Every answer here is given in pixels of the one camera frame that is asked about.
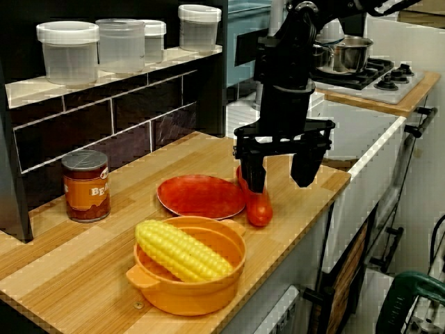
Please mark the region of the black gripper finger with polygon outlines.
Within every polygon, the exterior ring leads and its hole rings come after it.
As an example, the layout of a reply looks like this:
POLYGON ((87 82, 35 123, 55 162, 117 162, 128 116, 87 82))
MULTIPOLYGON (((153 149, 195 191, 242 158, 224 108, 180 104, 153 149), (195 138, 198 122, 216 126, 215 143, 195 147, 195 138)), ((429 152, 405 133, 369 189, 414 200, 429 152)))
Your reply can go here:
POLYGON ((316 137, 302 137, 291 166, 291 177, 300 188, 314 181, 322 159, 323 143, 316 137))
POLYGON ((262 193, 266 179, 264 156, 262 154, 245 154, 238 157, 241 162, 241 174, 249 190, 262 193))

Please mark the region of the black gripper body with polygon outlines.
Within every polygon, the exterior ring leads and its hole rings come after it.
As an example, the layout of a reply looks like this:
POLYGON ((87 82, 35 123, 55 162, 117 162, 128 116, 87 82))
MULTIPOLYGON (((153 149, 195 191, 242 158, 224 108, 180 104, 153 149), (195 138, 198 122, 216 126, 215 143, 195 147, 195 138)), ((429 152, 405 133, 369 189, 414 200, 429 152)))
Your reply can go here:
POLYGON ((234 130, 237 159, 263 158, 282 154, 306 154, 322 159, 330 149, 331 120, 307 118, 315 84, 303 90, 264 85, 259 119, 234 130))

